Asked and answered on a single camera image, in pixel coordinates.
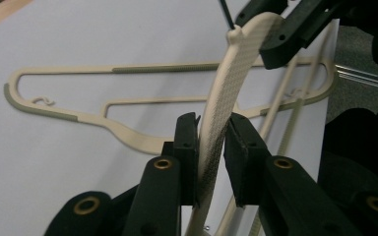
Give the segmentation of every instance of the beige plastic hanger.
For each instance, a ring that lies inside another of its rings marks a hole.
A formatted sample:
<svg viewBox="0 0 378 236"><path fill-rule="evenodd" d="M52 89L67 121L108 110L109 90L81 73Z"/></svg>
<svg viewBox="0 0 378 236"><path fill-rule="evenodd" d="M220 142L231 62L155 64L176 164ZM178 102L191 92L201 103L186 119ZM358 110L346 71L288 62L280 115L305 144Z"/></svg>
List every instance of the beige plastic hanger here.
<svg viewBox="0 0 378 236"><path fill-rule="evenodd" d="M309 65L312 57L298 58L298 65ZM116 99L107 101L101 108L100 114L90 114L80 111L67 110L52 106L46 97L36 97L34 99L24 99L18 91L19 82L25 75L83 75L83 74L130 74L130 73L166 73L166 72L188 72L188 71L213 71L216 70L219 62L212 63L192 63L192 64L156 64L142 66L95 66L95 67L42 67L42 68L23 68L13 73L7 84L4 86L5 97L15 108L32 114L43 115L63 120L80 122L103 127L109 130L124 145L135 150L149 153L160 154L162 144L172 141L173 137L155 137L142 134L124 124L110 120L106 117L110 106L121 104L150 104L165 102L204 102L206 96L186 96L186 97L147 97L134 99ZM328 96L336 83L334 76L334 64L329 59L322 59L321 65L326 68L327 79L318 89L310 91L305 99L306 104L317 102ZM263 61L257 60L255 67L263 67ZM293 107L295 99L285 99L281 103L280 110ZM234 106L234 112L240 113L248 118L265 115L270 104L241 110L238 104Z"/></svg>

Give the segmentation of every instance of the white table surface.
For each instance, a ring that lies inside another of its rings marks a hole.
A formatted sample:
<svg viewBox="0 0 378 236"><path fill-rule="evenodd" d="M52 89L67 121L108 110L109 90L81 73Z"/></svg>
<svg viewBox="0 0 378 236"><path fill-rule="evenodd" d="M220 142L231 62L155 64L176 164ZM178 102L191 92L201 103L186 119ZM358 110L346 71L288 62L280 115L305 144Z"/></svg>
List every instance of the white table surface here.
<svg viewBox="0 0 378 236"><path fill-rule="evenodd" d="M247 2L227 1L232 16ZM3 87L23 67L129 65L220 60L226 50L227 25L219 1L33 1L0 24L0 235L41 235L58 210L74 196L103 191L115 197L138 184L152 155L125 147L108 131L38 115L12 107ZM337 33L324 55L333 58ZM313 55L318 38L301 56ZM295 71L297 88L306 67ZM238 101L242 108L271 102L284 69L254 69ZM214 72L157 75L28 76L25 98L46 95L56 106L98 113L108 99L207 95ZM319 70L317 88L325 79ZM201 115L203 103L113 107L109 118L155 136L172 136L176 118ZM327 99L306 106L287 155L316 178ZM281 112L268 138L276 153L290 111ZM262 118L252 120L260 127ZM214 234L231 195L220 163L219 180L206 225ZM246 235L254 207L241 218ZM190 207L183 209L183 230Z"/></svg>

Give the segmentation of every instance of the white surface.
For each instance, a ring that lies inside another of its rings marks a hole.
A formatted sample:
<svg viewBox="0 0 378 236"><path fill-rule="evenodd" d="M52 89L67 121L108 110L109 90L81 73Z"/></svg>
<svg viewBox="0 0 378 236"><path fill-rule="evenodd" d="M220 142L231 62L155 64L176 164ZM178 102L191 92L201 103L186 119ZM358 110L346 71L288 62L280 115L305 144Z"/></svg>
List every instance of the white surface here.
<svg viewBox="0 0 378 236"><path fill-rule="evenodd" d="M245 2L228 1L233 17ZM85 191L103 191L111 197L121 194L140 181L152 157L124 147L102 128L16 110L3 95L12 72L33 66L220 60L226 50L226 31L218 1L33 1L0 24L0 235L41 235L58 210ZM332 56L334 38L326 56ZM302 55L311 55L314 46ZM305 68L294 74L303 78ZM319 75L321 84L324 71ZM21 93L46 95L60 107L98 112L108 98L206 95L214 76L27 77L21 81ZM253 70L238 98L240 106L271 101L282 76L283 69ZM291 85L299 86L300 82ZM313 177L318 172L326 108L324 100L303 109L287 152ZM109 117L147 134L172 136L177 116L191 111L202 114L203 104L115 107ZM272 152L279 146L288 113L277 117L270 133ZM256 127L260 122L253 119ZM211 233L229 200L228 183L220 168L218 194L207 219ZM184 209L186 222L189 211ZM245 214L239 235L249 230L244 226L249 218Z"/></svg>

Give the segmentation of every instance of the gray floor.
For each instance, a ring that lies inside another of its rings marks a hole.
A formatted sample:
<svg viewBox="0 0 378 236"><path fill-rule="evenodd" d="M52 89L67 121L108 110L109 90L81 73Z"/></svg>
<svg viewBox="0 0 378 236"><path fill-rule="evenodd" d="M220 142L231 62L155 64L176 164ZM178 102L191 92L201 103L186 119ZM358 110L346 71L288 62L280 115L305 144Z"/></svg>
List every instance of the gray floor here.
<svg viewBox="0 0 378 236"><path fill-rule="evenodd" d="M335 62L359 71L378 75L378 66L371 58L372 36L356 28L340 27ZM343 111L363 107L378 111L378 88L341 80L330 96L327 122Z"/></svg>

